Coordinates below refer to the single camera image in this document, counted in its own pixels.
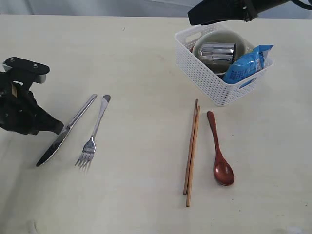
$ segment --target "white plastic basket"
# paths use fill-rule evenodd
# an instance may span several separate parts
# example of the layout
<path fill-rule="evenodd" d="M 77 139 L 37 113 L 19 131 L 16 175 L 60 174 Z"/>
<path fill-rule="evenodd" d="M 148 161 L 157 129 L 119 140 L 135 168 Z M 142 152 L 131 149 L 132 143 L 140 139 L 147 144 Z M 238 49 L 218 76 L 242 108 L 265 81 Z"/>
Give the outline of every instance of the white plastic basket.
<path fill-rule="evenodd" d="M 213 73 L 205 64 L 196 58 L 190 49 L 195 45 L 197 39 L 187 42 L 187 38 L 200 33 L 200 37 L 206 33 L 219 30 L 228 30 L 221 23 L 205 26 L 194 26 L 175 35 L 176 39 L 176 62 L 180 69 L 191 81 L 217 106 L 225 106 L 232 101 L 239 99 L 245 94 L 255 89 L 257 82 L 264 76 L 267 69 L 273 65 L 273 61 L 267 57 L 265 68 L 252 76 L 236 83 L 227 84 Z M 254 46 L 245 41 L 247 50 L 251 51 Z"/>

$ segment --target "butter knife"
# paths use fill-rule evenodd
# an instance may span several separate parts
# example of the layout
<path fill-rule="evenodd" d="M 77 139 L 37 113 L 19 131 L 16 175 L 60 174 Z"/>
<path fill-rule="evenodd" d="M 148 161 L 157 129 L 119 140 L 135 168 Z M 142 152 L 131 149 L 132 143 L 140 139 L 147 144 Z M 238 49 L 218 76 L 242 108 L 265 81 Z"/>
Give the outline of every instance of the butter knife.
<path fill-rule="evenodd" d="M 85 113 L 85 111 L 89 108 L 92 102 L 97 98 L 96 94 L 92 94 L 89 100 L 84 104 L 84 106 L 79 110 L 79 112 L 75 115 L 75 117 L 70 121 L 70 123 L 63 128 L 61 133 L 59 134 L 58 138 L 52 143 L 49 149 L 44 153 L 44 155 L 40 158 L 37 162 L 36 167 L 41 166 L 42 164 L 46 163 L 55 152 L 60 148 L 62 143 L 65 141 L 66 137 L 72 130 L 73 126 L 77 123 L 80 117 Z"/>

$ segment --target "wooden chopstick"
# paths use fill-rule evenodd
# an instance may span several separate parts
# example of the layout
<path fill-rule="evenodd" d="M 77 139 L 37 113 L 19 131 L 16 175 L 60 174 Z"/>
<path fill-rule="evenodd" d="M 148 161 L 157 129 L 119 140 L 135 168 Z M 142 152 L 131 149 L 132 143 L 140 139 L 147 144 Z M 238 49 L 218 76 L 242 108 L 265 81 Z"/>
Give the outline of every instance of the wooden chopstick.
<path fill-rule="evenodd" d="M 193 139 L 193 146 L 192 146 L 192 153 L 191 153 L 189 181 L 188 181 L 188 186 L 187 186 L 187 197 L 186 197 L 187 207 L 191 205 L 193 168 L 194 168 L 194 157 L 195 157 L 196 141 L 197 141 L 197 133 L 198 133 L 199 112 L 200 112 L 200 106 L 197 107 L 196 120 L 195 120 L 195 131 L 194 131 L 194 139 Z"/>
<path fill-rule="evenodd" d="M 184 189 L 183 189 L 184 195 L 186 195 L 188 182 L 189 182 L 191 154 L 192 154 L 192 146 L 193 146 L 193 140 L 194 140 L 195 120 L 196 120 L 196 114 L 197 114 L 197 104 L 198 104 L 198 99 L 195 100 L 195 108 L 194 108 L 194 113 L 193 113 L 193 123 L 192 123 L 192 132 L 191 132 L 191 139 L 190 139 L 190 146 L 189 146 L 189 155 L 187 157 L 187 165 L 186 165 Z"/>

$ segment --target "fork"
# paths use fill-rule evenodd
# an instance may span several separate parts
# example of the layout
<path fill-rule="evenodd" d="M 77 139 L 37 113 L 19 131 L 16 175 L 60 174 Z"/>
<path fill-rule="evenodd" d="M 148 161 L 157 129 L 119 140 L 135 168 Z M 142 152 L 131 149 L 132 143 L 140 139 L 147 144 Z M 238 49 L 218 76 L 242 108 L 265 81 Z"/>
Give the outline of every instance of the fork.
<path fill-rule="evenodd" d="M 75 163 L 75 166 L 77 165 L 80 168 L 84 168 L 92 162 L 94 153 L 96 152 L 96 144 L 95 144 L 95 138 L 96 138 L 96 134 L 98 131 L 98 126 L 99 123 L 101 122 L 101 119 L 103 117 L 103 114 L 105 112 L 105 109 L 109 103 L 111 99 L 111 96 L 109 95 L 104 95 L 102 98 L 102 104 L 101 104 L 101 109 L 99 111 L 99 115 L 97 117 L 97 122 L 96 125 L 94 126 L 93 132 L 91 134 L 90 139 L 87 141 L 87 143 L 85 143 L 83 149 L 82 149 L 82 153 L 80 155 L 80 157 L 78 158 L 77 162 Z"/>

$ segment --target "blue package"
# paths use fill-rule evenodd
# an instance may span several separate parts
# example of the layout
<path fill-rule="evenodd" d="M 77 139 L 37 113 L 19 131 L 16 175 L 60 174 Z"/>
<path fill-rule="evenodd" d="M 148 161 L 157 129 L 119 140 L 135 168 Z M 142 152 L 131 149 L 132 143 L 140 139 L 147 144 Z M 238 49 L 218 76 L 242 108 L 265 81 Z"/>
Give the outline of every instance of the blue package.
<path fill-rule="evenodd" d="M 264 61 L 273 45 L 259 45 L 253 51 L 242 55 L 225 73 L 223 81 L 235 84 L 264 68 Z"/>

